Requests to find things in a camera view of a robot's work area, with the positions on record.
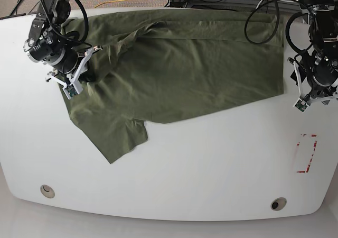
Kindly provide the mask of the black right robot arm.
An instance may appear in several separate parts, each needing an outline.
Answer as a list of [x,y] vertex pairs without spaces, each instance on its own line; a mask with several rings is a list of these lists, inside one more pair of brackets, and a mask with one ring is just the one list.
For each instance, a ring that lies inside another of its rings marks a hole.
[[57,82],[67,97],[71,99],[83,91],[82,82],[94,81],[89,73],[88,62],[92,55],[102,50],[86,42],[89,33],[87,13],[80,2],[84,19],[84,33],[71,31],[63,34],[62,24],[68,19],[71,6],[69,0],[40,0],[29,37],[24,43],[24,52],[35,63],[52,67],[46,81]]

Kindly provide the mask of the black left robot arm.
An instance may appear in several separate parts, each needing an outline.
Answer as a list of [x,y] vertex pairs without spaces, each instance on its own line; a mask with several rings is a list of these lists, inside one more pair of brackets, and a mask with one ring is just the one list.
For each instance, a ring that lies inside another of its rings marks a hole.
[[[292,15],[285,26],[289,46],[300,57],[288,58],[293,64],[291,78],[296,81],[299,98],[295,107],[306,111],[312,103],[327,105],[337,99],[337,0],[296,0],[301,10]],[[291,24],[299,17],[307,16],[308,36],[312,53],[293,44]]]

